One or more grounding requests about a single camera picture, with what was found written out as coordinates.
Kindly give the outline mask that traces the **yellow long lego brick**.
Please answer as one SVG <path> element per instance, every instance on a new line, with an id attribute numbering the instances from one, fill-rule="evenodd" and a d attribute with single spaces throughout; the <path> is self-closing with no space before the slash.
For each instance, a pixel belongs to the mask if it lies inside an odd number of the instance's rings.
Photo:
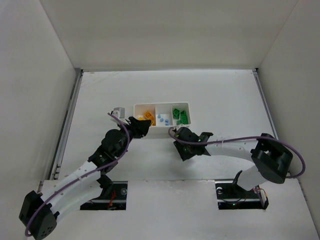
<path id="1" fill-rule="evenodd" d="M 155 118 L 153 116 L 150 117 L 150 118 L 145 118 L 145 117 L 139 116 L 138 120 L 140 120 L 140 121 L 150 121 L 150 125 L 149 125 L 150 127 L 156 126 Z"/>

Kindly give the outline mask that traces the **yellow curved lego brick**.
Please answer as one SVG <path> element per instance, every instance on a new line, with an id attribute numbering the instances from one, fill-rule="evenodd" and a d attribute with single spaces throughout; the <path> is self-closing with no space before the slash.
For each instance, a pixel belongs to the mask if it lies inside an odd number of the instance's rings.
<path id="1" fill-rule="evenodd" d="M 150 111 L 146 111 L 144 114 L 143 114 L 144 118 L 146 120 L 151 120 L 153 121 L 154 120 L 154 115 L 150 112 Z"/>

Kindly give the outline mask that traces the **green lego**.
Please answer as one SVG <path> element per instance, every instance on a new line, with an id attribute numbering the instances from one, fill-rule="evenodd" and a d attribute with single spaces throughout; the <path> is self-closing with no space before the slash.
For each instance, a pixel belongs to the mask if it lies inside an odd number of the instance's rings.
<path id="1" fill-rule="evenodd" d="M 185 110 L 182 110 L 180 112 L 179 120 L 180 120 L 180 123 L 183 124 L 183 125 L 188 125 L 189 124 L 188 115 L 187 115 L 187 112 Z"/>

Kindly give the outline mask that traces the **green square lego brick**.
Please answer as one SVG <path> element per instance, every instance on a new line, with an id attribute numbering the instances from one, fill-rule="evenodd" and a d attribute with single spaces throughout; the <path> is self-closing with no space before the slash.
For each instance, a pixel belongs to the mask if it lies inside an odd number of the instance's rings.
<path id="1" fill-rule="evenodd" d="M 181 113 L 182 111 L 179 110 L 178 108 L 174 108 L 172 111 L 172 118 L 174 120 L 180 120 L 181 119 Z"/>

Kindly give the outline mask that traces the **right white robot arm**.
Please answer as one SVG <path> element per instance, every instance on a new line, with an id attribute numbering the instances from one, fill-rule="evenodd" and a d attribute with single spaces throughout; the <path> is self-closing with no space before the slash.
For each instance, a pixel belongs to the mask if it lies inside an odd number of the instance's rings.
<path id="1" fill-rule="evenodd" d="M 246 191 L 265 182 L 283 184 L 293 159 L 292 152 L 267 133 L 235 141 L 220 138 L 212 142 L 209 138 L 213 133 L 197 135 L 184 126 L 171 127 L 168 134 L 174 139 L 182 161 L 195 156 L 226 156 L 253 163 L 252 167 L 240 170 L 232 182 Z"/>

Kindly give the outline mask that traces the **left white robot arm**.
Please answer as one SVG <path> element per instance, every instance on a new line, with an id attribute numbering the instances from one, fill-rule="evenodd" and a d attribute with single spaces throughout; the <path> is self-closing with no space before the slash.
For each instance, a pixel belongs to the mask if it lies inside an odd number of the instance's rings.
<path id="1" fill-rule="evenodd" d="M 107 177 L 128 151 L 133 139 L 145 137 L 152 121 L 149 119 L 119 119 L 102 139 L 95 152 L 73 173 L 42 192 L 30 191 L 23 200 L 19 219 L 25 226 L 24 235 L 42 240 L 50 235 L 58 222 L 69 212 L 80 209 L 85 202 L 99 197 L 112 181 Z"/>

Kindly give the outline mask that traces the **white divided sorting tray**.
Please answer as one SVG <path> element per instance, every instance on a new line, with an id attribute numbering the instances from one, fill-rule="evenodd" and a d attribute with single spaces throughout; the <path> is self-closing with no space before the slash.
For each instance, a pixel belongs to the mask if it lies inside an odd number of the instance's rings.
<path id="1" fill-rule="evenodd" d="M 186 111 L 188 116 L 187 125 L 181 124 L 184 127 L 189 127 L 191 125 L 190 108 L 187 102 L 167 102 L 167 103 L 144 103 L 136 104 L 133 107 L 133 116 L 138 119 L 138 117 L 144 117 L 144 113 L 149 111 L 153 114 L 156 126 L 150 126 L 148 133 L 146 135 L 149 139 L 161 139 L 168 138 L 168 130 L 170 127 L 176 127 L 177 121 L 173 119 L 173 109 L 177 108 L 181 111 Z M 164 119 L 164 122 L 160 122 L 161 118 L 158 118 L 158 114 Z M 169 125 L 165 125 L 165 120 L 169 120 Z"/>

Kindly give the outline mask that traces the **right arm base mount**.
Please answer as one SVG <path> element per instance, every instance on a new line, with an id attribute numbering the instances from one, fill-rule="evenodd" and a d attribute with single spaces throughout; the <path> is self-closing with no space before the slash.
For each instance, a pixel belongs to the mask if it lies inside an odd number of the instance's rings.
<path id="1" fill-rule="evenodd" d="M 251 190 L 244 190 L 237 185 L 239 171 L 234 179 L 215 181 L 217 206 L 219 210 L 266 210 L 269 198 L 260 186 Z"/>

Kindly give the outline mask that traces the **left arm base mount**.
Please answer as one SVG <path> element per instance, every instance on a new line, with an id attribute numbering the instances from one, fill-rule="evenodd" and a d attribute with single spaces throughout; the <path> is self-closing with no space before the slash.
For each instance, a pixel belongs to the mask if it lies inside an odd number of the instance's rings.
<path id="1" fill-rule="evenodd" d="M 128 181 L 112 181 L 106 175 L 98 183 L 101 194 L 80 206 L 81 211 L 125 211 L 127 208 Z"/>

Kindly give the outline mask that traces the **left aluminium frame rail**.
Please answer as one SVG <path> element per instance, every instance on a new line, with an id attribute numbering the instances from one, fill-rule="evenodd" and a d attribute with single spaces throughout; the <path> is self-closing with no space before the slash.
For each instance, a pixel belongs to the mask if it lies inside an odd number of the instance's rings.
<path id="1" fill-rule="evenodd" d="M 74 84 L 69 97 L 62 128 L 59 133 L 59 138 L 54 151 L 53 159 L 50 164 L 49 172 L 45 177 L 46 180 L 57 180 L 59 178 L 84 71 L 81 68 L 75 68 L 75 73 L 76 76 Z"/>

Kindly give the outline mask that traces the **aluminium frame rail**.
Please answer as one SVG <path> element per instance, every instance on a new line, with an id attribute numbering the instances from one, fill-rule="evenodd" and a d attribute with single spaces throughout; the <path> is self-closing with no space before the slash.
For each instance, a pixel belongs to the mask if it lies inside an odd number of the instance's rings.
<path id="1" fill-rule="evenodd" d="M 268 139 L 259 139 L 257 146 L 252 150 L 253 162 L 261 175 L 269 182 L 282 184 L 287 178 L 293 154 L 285 145 L 276 141 L 278 135 L 262 90 L 257 69 L 253 69 L 252 73 L 272 129 L 272 135 L 263 133 L 262 136 Z"/>
<path id="2" fill-rule="evenodd" d="M 59 138 L 54 151 L 53 159 L 50 164 L 49 172 L 45 177 L 46 180 L 57 180 L 59 178 L 84 71 L 81 68 L 75 68 L 75 73 L 76 76 L 74 84 L 69 97 L 62 128 L 59 133 Z"/>

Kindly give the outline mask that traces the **right aluminium frame rail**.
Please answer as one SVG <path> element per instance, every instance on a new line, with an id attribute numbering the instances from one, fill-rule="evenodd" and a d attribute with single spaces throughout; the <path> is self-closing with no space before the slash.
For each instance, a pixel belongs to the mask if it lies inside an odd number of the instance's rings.
<path id="1" fill-rule="evenodd" d="M 278 135 L 262 90 L 257 69 L 253 69 L 252 73 L 272 129 L 272 135 L 263 133 L 262 136 L 268 139 L 259 139 L 257 146 L 252 150 L 253 162 L 261 175 L 269 182 L 282 184 L 287 178 L 293 154 L 285 145 L 276 141 Z"/>

